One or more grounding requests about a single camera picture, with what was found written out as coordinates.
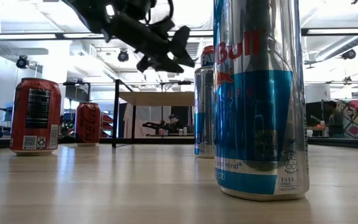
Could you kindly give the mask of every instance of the robotic arm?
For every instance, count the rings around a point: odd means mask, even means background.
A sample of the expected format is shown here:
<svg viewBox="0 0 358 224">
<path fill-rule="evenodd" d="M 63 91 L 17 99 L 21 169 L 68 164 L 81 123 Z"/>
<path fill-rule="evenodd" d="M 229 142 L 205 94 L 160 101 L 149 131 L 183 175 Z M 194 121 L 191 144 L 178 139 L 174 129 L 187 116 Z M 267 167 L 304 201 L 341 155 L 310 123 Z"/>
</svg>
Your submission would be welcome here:
<svg viewBox="0 0 358 224">
<path fill-rule="evenodd" d="M 172 21 L 173 0 L 167 0 L 170 12 L 163 20 L 150 24 L 151 8 L 157 0 L 62 0 L 78 15 L 93 33 L 103 34 L 108 42 L 117 38 L 141 52 L 144 57 L 137 64 L 140 72 L 149 67 L 156 71 L 182 73 L 179 66 L 194 67 L 186 51 L 190 28 L 181 27 L 172 40 L 167 32 L 175 25 Z M 167 54 L 171 52 L 174 59 Z"/>
</svg>

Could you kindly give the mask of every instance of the person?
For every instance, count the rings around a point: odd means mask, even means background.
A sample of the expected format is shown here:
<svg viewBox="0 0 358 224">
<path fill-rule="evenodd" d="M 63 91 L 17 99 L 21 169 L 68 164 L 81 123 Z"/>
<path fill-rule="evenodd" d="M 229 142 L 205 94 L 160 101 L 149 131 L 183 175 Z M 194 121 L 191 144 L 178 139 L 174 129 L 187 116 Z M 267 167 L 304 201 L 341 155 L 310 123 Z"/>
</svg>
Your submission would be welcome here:
<svg viewBox="0 0 358 224">
<path fill-rule="evenodd" d="M 326 110 L 329 113 L 329 122 L 326 124 L 328 127 L 328 134 L 331 138 L 343 138 L 343 115 L 336 108 L 335 101 L 329 101 L 326 104 Z"/>
<path fill-rule="evenodd" d="M 171 114 L 169 116 L 169 119 L 171 120 L 171 122 L 168 124 L 169 125 L 169 133 L 170 134 L 178 134 L 179 129 L 183 129 L 183 125 L 181 124 L 179 117 L 177 115 Z"/>
</svg>

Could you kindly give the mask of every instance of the table surface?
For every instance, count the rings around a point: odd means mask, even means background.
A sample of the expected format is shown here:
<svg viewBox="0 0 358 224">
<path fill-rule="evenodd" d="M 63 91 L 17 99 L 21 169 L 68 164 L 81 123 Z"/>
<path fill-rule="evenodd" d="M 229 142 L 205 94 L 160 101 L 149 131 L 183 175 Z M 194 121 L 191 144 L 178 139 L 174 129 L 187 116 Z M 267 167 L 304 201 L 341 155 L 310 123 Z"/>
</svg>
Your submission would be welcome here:
<svg viewBox="0 0 358 224">
<path fill-rule="evenodd" d="M 193 146 L 0 149 L 0 223 L 358 223 L 358 149 L 309 151 L 305 199 L 252 202 L 223 194 Z"/>
</svg>

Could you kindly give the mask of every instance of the blue and silver can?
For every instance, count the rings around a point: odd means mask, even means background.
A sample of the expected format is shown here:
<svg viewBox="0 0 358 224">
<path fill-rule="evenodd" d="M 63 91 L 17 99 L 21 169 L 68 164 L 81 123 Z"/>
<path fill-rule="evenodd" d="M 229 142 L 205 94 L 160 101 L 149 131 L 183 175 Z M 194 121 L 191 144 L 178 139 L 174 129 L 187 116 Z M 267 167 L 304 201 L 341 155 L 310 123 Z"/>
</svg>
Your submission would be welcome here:
<svg viewBox="0 0 358 224">
<path fill-rule="evenodd" d="M 215 176 L 223 192 L 309 190 L 298 0 L 214 0 Z"/>
<path fill-rule="evenodd" d="M 214 65 L 214 46 L 206 46 L 201 54 L 201 67 Z"/>
<path fill-rule="evenodd" d="M 214 68 L 198 68 L 195 71 L 195 154 L 201 158 L 214 158 Z"/>
</svg>

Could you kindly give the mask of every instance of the red bull logo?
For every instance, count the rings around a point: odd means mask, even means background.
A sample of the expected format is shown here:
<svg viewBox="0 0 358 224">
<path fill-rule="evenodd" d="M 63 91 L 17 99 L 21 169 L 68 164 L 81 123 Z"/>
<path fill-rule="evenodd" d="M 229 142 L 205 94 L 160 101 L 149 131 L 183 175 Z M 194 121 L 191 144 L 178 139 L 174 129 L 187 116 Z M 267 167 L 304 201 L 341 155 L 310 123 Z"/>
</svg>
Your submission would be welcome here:
<svg viewBox="0 0 358 224">
<path fill-rule="evenodd" d="M 223 85 L 223 83 L 233 83 L 234 79 L 232 76 L 234 75 L 233 69 L 230 69 L 229 73 L 225 72 L 217 72 L 217 84 Z"/>
<path fill-rule="evenodd" d="M 227 45 L 225 42 L 218 44 L 215 48 L 217 65 L 225 62 L 227 57 L 234 60 L 242 55 L 259 54 L 260 38 L 263 34 L 266 34 L 265 30 L 245 31 L 243 34 L 243 42 L 239 42 L 236 45 Z"/>
</svg>

